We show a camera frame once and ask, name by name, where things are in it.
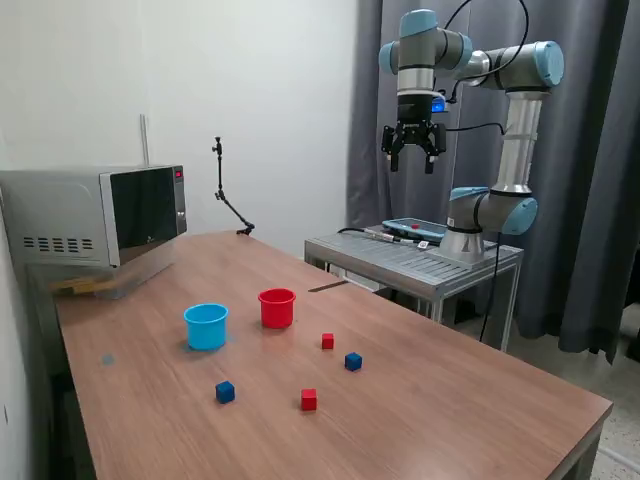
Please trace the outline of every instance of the blue joint cap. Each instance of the blue joint cap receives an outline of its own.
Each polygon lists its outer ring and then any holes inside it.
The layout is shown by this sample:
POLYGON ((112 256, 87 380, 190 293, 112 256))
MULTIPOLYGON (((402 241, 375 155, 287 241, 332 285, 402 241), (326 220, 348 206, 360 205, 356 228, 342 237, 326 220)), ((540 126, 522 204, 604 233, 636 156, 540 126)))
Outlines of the blue joint cap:
POLYGON ((437 28, 438 18, 433 10, 413 10, 400 19, 400 38, 437 28))
POLYGON ((456 200, 462 197, 470 197, 472 195, 478 195, 480 193, 487 193, 489 187, 458 187, 451 190, 449 200, 456 200))
POLYGON ((460 60, 456 66, 453 67, 454 70, 466 67, 469 60, 471 60, 471 54, 473 53, 473 43, 471 43, 471 39, 466 35, 460 35, 462 36, 462 55, 460 55, 460 60))
POLYGON ((547 87, 555 87, 564 76, 564 55, 556 42, 536 42, 533 59, 540 79, 547 87))
POLYGON ((390 42, 382 46, 380 53, 378 54, 378 65, 380 70, 384 73, 393 73, 393 66, 391 65, 391 50, 393 44, 396 42, 390 42))
POLYGON ((538 213, 538 202, 535 198, 525 198, 518 203, 502 225, 505 235, 522 235, 529 230, 538 213))
POLYGON ((434 97, 431 102, 431 113, 440 113, 447 110, 447 103, 442 97, 434 97))

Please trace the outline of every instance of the microwave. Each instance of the microwave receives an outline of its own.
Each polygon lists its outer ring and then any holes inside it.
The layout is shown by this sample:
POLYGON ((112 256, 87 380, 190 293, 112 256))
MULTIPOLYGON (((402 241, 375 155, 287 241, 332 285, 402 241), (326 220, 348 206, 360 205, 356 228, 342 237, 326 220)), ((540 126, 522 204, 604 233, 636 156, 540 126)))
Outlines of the microwave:
POLYGON ((186 232, 181 165, 0 172, 13 255, 119 267, 186 232))

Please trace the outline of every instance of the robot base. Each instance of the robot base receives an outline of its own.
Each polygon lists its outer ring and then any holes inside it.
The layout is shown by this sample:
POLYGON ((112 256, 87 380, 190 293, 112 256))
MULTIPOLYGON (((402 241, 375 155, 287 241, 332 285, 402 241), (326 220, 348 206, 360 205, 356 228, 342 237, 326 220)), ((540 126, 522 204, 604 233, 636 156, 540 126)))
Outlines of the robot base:
POLYGON ((436 259, 446 259, 466 270, 476 270, 493 264, 495 244, 485 249, 482 233, 463 233, 447 230, 440 247, 427 251, 427 255, 436 259))

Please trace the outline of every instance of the blue cup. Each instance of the blue cup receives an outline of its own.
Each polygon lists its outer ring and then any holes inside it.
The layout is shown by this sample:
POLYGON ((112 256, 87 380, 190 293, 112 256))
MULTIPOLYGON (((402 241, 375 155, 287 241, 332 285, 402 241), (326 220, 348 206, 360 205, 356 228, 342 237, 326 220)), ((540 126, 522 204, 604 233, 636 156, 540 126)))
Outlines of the blue cup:
POLYGON ((217 303, 194 305, 184 311, 187 341, 194 350, 215 350, 227 339, 229 310, 217 303))

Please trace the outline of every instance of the red cup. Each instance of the red cup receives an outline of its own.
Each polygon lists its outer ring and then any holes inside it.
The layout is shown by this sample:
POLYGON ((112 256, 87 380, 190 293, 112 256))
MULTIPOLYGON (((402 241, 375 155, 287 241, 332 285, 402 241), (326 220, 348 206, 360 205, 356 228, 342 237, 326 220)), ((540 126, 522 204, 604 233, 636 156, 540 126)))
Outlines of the red cup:
POLYGON ((272 288, 258 295, 262 312, 262 326, 287 328, 293 323, 293 301, 296 294, 286 288, 272 288))

